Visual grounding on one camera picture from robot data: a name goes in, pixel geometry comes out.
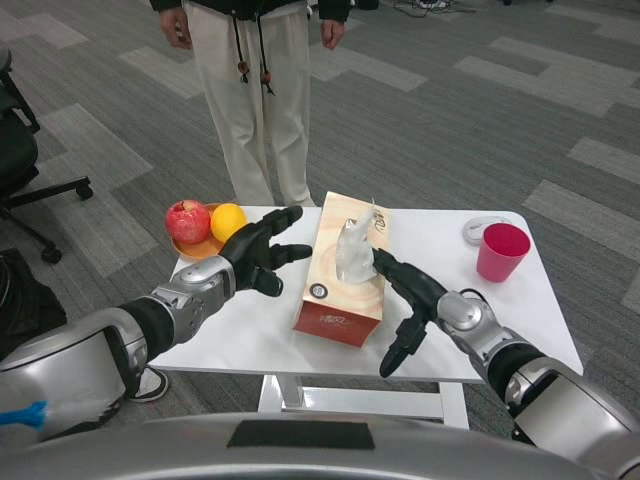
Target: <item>floor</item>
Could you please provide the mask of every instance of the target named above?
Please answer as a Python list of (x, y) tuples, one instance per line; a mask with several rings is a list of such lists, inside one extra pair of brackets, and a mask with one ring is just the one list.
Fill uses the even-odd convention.
[[(354, 10), (333, 54), (312, 20), (312, 195), (522, 214), (586, 376), (639, 415), (640, 3), (464, 0), (477, 12), (420, 19), (392, 5)], [(167, 207), (234, 197), (193, 59), (139, 0), (3, 0), (0, 45), (43, 126), (33, 187), (88, 174), (96, 190), (16, 210), (59, 244), (58, 265), (6, 223), (0, 248), (19, 246), (72, 320), (147, 293), (177, 257)], [(257, 407), (258, 377), (170, 377), (164, 399), (112, 423)], [(465, 395), (473, 429), (508, 434), (486, 387)]]

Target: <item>chair base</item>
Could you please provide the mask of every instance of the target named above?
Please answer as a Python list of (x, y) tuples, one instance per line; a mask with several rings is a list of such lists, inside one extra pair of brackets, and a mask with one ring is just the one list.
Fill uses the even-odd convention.
[(11, 209), (20, 207), (22, 205), (27, 205), (29, 203), (37, 202), (45, 198), (53, 197), (54, 195), (59, 195), (60, 193), (69, 192), (71, 190), (75, 190), (76, 194), (82, 200), (87, 200), (93, 196), (93, 190), (89, 186), (90, 183), (91, 181), (88, 177), (82, 177), (70, 182), (42, 188), (40, 190), (36, 190), (35, 192), (25, 193), (17, 197), (0, 199), (0, 218), (9, 220), (22, 231), (24, 231), (27, 235), (35, 238), (38, 242), (44, 245), (44, 249), (40, 254), (40, 258), (42, 258), (43, 261), (47, 263), (58, 263), (62, 258), (62, 252), (58, 250), (56, 244), (42, 235), (36, 229), (30, 227), (23, 221), (16, 218), (16, 216), (11, 212)]

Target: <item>tissue box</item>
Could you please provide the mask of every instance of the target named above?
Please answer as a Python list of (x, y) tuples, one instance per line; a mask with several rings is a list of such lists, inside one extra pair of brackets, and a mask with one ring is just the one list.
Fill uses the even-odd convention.
[[(369, 208), (370, 203), (333, 192), (327, 194), (295, 330), (362, 347), (382, 321), (384, 277), (378, 275), (351, 285), (336, 276), (336, 244), (342, 226)], [(375, 207), (368, 239), (376, 248), (389, 250), (390, 213)]]

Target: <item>fruit bowl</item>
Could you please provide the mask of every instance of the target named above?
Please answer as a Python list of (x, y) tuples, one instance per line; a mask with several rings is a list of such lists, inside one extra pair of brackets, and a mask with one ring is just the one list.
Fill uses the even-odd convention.
[[(219, 206), (219, 203), (210, 203), (205, 205), (209, 211), (209, 216)], [(204, 242), (196, 243), (195, 245), (187, 245), (186, 243), (180, 243), (173, 238), (171, 239), (173, 248), (182, 255), (191, 260), (203, 260), (207, 257), (217, 255), (222, 249), (222, 243), (216, 240), (213, 233), (209, 232), (209, 236)]]

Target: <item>red cup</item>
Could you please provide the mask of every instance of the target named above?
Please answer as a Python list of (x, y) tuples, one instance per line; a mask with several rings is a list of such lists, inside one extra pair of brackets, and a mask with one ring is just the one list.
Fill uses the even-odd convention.
[(484, 231), (478, 254), (478, 273), (491, 282), (504, 282), (531, 249), (529, 236), (508, 223)]

